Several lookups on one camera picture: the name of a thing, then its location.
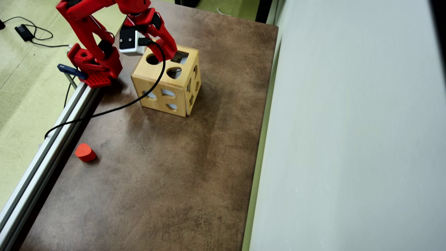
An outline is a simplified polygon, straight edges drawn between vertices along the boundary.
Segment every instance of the square hole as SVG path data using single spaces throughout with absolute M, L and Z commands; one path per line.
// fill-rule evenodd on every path
M 177 51 L 173 56 L 173 59 L 171 59 L 170 61 L 175 63 L 185 64 L 187 57 L 189 57 L 189 53 L 184 51 Z
M 192 105 L 194 103 L 194 95 L 192 94 L 192 96 L 190 96 L 189 99 L 189 105 Z

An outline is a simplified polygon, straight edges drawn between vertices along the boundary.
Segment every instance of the wooden shape sorter box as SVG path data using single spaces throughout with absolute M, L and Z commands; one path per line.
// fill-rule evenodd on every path
M 166 61 L 165 72 L 158 85 L 140 102 L 144 107 L 186 117 L 190 115 L 201 87 L 198 50 L 178 45 L 177 48 L 173 59 Z M 132 73 L 138 96 L 153 86 L 162 66 L 152 51 L 146 49 Z

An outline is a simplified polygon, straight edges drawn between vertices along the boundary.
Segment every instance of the cable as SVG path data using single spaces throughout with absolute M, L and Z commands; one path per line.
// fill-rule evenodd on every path
M 39 26 L 36 26 L 31 20 L 28 20 L 28 19 L 26 19 L 26 18 L 24 18 L 24 17 L 11 17 L 11 18 L 9 18 L 8 20 L 3 21 L 3 22 L 6 23 L 7 21 L 9 21 L 9 20 L 11 20 L 11 19 L 14 19 L 14 18 L 25 19 L 26 21 L 28 21 L 28 22 L 30 22 L 31 24 L 33 24 L 33 25 L 25 25 L 25 26 L 34 27 L 34 33 L 33 33 L 33 37 L 34 37 L 34 38 L 33 38 L 33 39 L 36 39 L 36 40 L 39 40 L 39 41 L 43 41 L 43 40 L 48 40 L 48 39 L 53 38 L 53 33 L 51 33 L 49 30 L 44 29 L 44 28 L 41 28 L 41 27 L 39 27 Z M 41 30 L 44 30 L 44 31 L 48 32 L 48 33 L 50 34 L 50 37 L 49 37 L 49 38 L 36 38 L 36 32 L 37 32 L 37 29 L 41 29 Z M 30 40 L 31 43 L 36 44 L 36 45 L 41 45 L 41 46 L 50 47 L 50 48 L 69 46 L 69 45 L 58 45 L 58 46 L 43 45 L 43 44 L 39 44 L 39 43 L 34 42 L 33 39 Z
M 29 41 L 31 43 L 35 44 L 35 45 L 41 45 L 41 46 L 45 46 L 45 47 L 49 47 L 49 48 L 70 46 L 70 45 L 43 45 L 43 44 L 39 44 L 39 43 L 34 42 L 32 39 L 30 39 Z
M 66 106 L 66 100 L 68 99 L 68 93 L 70 92 L 70 87 L 71 87 L 71 83 L 69 83 L 68 90 L 66 91 L 65 102 L 63 103 L 63 108 L 65 108 L 65 106 Z
M 164 70 L 165 70 L 165 67 L 166 67 L 166 57 L 165 57 L 165 55 L 164 55 L 164 52 L 163 52 L 163 49 L 161 48 L 161 46 L 159 46 L 157 43 L 155 43 L 155 42 L 153 42 L 153 41 L 150 41 L 150 43 L 151 43 L 151 44 L 154 44 L 154 45 L 155 45 L 156 47 L 158 47 L 158 49 L 160 50 L 161 55 L 162 55 L 162 57 L 163 57 L 163 68 L 162 68 L 161 73 L 160 73 L 158 79 L 156 80 L 156 82 L 153 84 L 153 86 L 152 86 L 152 87 L 151 87 L 151 88 L 150 88 L 144 95 L 142 95 L 142 96 L 138 97 L 137 99 L 133 100 L 132 102 L 127 103 L 127 104 L 125 104 L 125 105 L 122 105 L 122 106 L 120 106 L 120 107 L 116 107 L 116 108 L 110 109 L 110 110 L 105 111 L 105 112 L 101 112 L 101 113 L 98 113 L 98 114 L 94 114 L 94 115 L 89 116 L 89 117 L 78 118 L 78 119 L 75 119 L 75 120 L 72 120 L 72 121 L 67 121 L 67 122 L 64 122 L 64 123 L 62 123 L 62 124 L 59 124 L 59 125 L 57 125 L 57 126 L 51 128 L 50 130 L 48 130 L 48 131 L 46 132 L 46 134 L 45 134 L 45 138 L 48 136 L 48 134 L 49 134 L 50 132 L 52 132 L 53 130 L 55 130 L 55 129 L 61 127 L 61 126 L 65 126 L 65 125 L 68 125 L 68 124 L 71 124 L 71 123 L 81 122 L 81 121 L 84 121 L 84 120 L 89 120 L 89 119 L 94 118 L 94 117 L 99 117 L 99 116 L 105 115 L 105 114 L 107 114 L 107 113 L 111 113 L 111 112 L 114 112 L 114 111 L 117 111 L 117 110 L 124 109 L 124 108 L 126 108 L 126 107 L 128 107 L 128 106 L 131 106 L 132 104 L 134 104 L 134 103 L 140 101 L 141 99 L 143 99 L 144 97 L 146 97 L 149 93 L 151 93 L 151 92 L 155 89 L 155 87 L 158 85 L 158 83 L 159 83 L 160 80 L 161 80 L 161 77 L 163 76 L 163 73 L 164 73 Z

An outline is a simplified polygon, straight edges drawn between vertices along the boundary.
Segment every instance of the brown table surface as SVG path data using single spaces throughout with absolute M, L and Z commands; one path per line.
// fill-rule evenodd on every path
M 191 116 L 137 103 L 92 119 L 78 144 L 99 160 L 72 153 L 22 250 L 241 249 L 277 27 L 153 6 L 177 44 L 199 50 Z M 122 86 L 96 112 L 136 98 L 139 58 L 121 55 Z

